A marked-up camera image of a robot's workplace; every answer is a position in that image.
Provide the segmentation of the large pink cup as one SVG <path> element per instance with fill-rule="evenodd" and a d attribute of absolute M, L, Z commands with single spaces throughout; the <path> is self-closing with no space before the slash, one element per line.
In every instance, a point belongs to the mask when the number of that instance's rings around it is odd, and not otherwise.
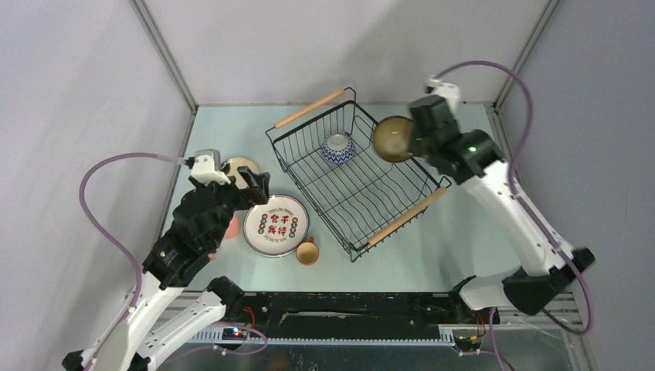
<path fill-rule="evenodd" d="M 228 225 L 228 228 L 227 228 L 227 230 L 225 232 L 224 238 L 226 240 L 233 239 L 233 238 L 235 238 L 235 237 L 237 237 L 239 235 L 239 231 L 240 231 L 240 221 L 239 221 L 239 217 L 237 215 L 235 215 L 231 219 L 231 221 L 230 221 L 230 223 Z"/>

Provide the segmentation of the dark brown glazed bowl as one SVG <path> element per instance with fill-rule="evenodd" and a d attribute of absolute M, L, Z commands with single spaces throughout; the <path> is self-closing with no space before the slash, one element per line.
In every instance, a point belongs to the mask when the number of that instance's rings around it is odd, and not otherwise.
<path fill-rule="evenodd" d="M 390 116 L 381 120 L 372 134 L 376 155 L 386 162 L 404 162 L 412 157 L 410 147 L 414 141 L 413 121 L 403 116 Z"/>

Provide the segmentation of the cream plate with plum blossom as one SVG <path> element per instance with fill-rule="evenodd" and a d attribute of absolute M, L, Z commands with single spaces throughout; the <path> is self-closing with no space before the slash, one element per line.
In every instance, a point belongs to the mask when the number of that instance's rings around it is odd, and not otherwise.
<path fill-rule="evenodd" d="M 226 173 L 228 177 L 236 178 L 239 175 L 238 169 L 240 167 L 247 167 L 252 173 L 260 173 L 259 166 L 251 159 L 244 157 L 234 157 L 225 160 L 221 164 L 221 171 Z"/>

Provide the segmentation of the Just To Eat plate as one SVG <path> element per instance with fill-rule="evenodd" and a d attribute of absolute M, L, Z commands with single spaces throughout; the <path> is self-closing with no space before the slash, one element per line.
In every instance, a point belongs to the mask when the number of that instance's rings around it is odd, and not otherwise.
<path fill-rule="evenodd" d="M 258 254 L 283 257 L 306 239 L 309 224 L 307 210 L 297 199 L 273 195 L 267 204 L 256 205 L 246 213 L 242 232 Z"/>

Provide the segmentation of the blue white patterned cup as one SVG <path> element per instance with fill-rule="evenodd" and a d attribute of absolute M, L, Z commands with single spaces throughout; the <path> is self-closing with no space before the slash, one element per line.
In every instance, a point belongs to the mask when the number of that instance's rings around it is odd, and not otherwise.
<path fill-rule="evenodd" d="M 333 134 L 323 142 L 322 156 L 325 161 L 342 165 L 352 160 L 356 154 L 355 143 L 348 134 Z"/>

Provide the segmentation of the orange cup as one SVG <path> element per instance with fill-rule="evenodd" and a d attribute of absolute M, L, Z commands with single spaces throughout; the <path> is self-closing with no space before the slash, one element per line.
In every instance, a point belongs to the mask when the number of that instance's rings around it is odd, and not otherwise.
<path fill-rule="evenodd" d="M 313 237 L 309 237 L 306 241 L 299 244 L 296 249 L 296 258 L 299 263 L 305 266 L 315 264 L 320 256 L 320 249 L 314 241 Z"/>

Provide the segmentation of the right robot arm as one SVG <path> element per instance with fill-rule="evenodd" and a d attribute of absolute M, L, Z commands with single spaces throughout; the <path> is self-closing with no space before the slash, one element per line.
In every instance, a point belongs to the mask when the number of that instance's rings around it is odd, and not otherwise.
<path fill-rule="evenodd" d="M 446 99 L 438 95 L 413 101 L 409 113 L 413 154 L 472 195 L 496 220 L 520 261 L 511 271 L 460 282 L 453 289 L 459 296 L 449 303 L 454 320 L 471 322 L 481 309 L 492 307 L 536 315 L 594 264 L 589 248 L 574 248 L 555 236 L 521 188 L 510 185 L 509 164 L 487 132 L 463 133 Z"/>

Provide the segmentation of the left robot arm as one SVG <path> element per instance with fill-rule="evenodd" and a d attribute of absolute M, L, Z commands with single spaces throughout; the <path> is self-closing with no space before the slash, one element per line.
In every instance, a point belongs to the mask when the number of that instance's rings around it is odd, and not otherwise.
<path fill-rule="evenodd" d="M 192 305 L 159 328 L 165 309 L 189 286 L 224 239 L 235 212 L 270 199 L 267 172 L 238 170 L 247 186 L 221 171 L 195 172 L 194 188 L 183 195 L 173 221 L 138 265 L 137 282 L 118 314 L 87 349 L 65 355 L 65 370 L 156 370 L 204 327 L 244 312 L 243 290 L 227 277 L 210 281 Z"/>

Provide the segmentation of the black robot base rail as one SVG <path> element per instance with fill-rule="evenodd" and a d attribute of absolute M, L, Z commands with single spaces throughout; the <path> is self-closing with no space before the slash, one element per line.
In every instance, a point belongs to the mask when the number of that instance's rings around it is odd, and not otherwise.
<path fill-rule="evenodd" d="M 489 313 L 448 293 L 251 291 L 228 305 L 226 321 L 253 324 L 268 339 L 432 340 L 443 326 L 497 322 Z"/>

